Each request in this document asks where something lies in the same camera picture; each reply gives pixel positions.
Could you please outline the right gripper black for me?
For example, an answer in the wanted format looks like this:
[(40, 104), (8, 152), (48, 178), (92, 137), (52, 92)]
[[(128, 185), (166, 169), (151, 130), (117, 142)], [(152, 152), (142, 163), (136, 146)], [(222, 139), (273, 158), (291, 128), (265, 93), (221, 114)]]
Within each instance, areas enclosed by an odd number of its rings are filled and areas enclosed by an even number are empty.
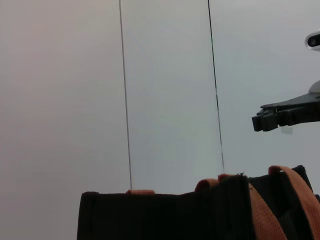
[(319, 93), (307, 93), (286, 101), (262, 105), (252, 117), (255, 132), (269, 132), (278, 127), (320, 121), (320, 110), (309, 106), (320, 103)]

